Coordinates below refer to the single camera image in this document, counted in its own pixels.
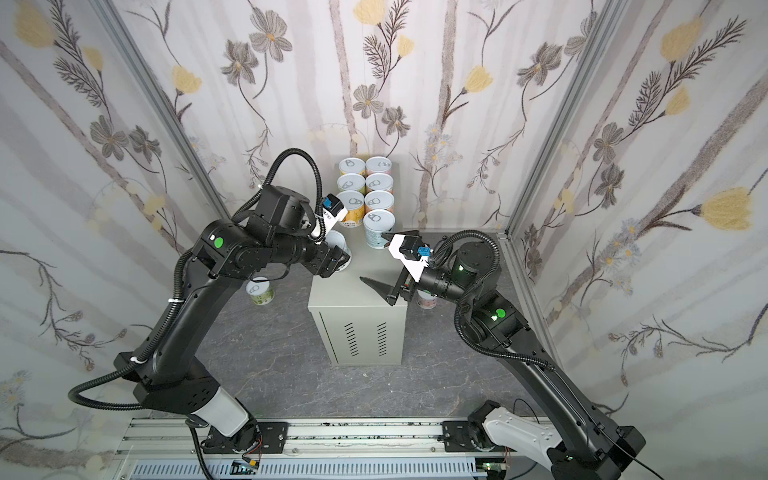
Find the orange label can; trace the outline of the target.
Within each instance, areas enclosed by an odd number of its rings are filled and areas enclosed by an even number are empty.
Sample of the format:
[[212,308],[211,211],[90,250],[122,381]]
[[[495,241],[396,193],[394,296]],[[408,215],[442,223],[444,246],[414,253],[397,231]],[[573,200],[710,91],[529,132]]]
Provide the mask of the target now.
[[347,210],[346,215],[340,221],[342,227],[356,228],[362,225],[365,215],[365,201],[362,193],[355,190],[340,192],[337,197],[342,201]]

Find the yellow label can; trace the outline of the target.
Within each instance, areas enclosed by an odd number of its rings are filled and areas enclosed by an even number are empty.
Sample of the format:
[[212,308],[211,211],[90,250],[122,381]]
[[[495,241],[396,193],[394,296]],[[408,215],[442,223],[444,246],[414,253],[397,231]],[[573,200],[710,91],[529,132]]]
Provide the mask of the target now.
[[337,164],[339,175],[356,174],[364,176],[366,173],[366,162],[357,157],[348,157],[340,160]]

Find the pink label can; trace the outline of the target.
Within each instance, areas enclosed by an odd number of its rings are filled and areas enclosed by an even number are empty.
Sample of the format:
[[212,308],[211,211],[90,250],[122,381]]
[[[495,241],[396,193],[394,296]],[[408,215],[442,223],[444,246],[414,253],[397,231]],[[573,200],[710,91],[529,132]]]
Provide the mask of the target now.
[[372,156],[366,160],[367,176],[378,174],[378,173],[390,175],[392,172],[392,168],[393,168],[392,161],[385,156]]

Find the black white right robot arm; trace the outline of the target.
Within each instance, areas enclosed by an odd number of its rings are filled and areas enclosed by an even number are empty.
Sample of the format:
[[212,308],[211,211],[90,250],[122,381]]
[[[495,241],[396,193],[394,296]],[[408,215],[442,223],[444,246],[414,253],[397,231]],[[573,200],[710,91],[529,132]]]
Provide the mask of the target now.
[[453,325],[473,351],[502,363],[548,419],[526,420],[495,401],[467,418],[465,448],[509,449],[556,479],[618,479],[646,444],[633,426],[620,426],[590,401],[543,347],[518,308],[497,289],[502,253],[488,234],[463,230],[431,248],[418,231],[385,233],[385,248],[403,269],[393,285],[363,281],[388,304],[420,293],[454,304]]

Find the light blue can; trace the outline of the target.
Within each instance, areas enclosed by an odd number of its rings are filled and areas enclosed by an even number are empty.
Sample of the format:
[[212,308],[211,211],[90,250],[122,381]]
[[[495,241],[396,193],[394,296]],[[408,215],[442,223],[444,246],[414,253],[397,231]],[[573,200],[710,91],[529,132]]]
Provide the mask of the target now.
[[384,249],[388,240],[385,233],[392,233],[395,227],[395,216],[389,210],[376,209],[363,217],[366,244],[373,249]]
[[330,230],[325,235],[325,242],[330,247],[340,248],[347,255],[347,259],[344,262],[341,262],[339,267],[337,268],[338,271],[345,270],[351,263],[352,254],[344,235],[339,231]]

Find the brown label can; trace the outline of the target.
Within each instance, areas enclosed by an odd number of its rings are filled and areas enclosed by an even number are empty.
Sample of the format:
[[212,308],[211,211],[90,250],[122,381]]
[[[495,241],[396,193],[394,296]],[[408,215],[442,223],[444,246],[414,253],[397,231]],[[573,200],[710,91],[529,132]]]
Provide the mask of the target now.
[[386,173],[373,173],[366,177],[366,192],[385,191],[392,193],[394,188],[393,177]]

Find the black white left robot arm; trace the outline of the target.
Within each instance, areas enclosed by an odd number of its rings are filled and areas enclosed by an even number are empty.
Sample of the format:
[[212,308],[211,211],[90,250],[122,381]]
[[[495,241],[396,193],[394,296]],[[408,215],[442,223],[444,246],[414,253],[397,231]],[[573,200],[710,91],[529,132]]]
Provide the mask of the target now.
[[133,366],[126,379],[143,409],[200,420],[243,451],[261,439],[255,418],[230,395],[197,359],[196,352],[232,295],[269,265],[300,263],[313,275],[330,277],[348,261],[339,247],[317,238],[343,219],[343,202],[329,194],[320,202],[315,224],[303,226],[312,211],[306,197],[285,187],[269,186],[254,209],[238,220],[216,220],[202,232],[179,270],[181,284],[167,310],[175,316],[159,321],[145,341],[148,357],[120,354],[118,367]]

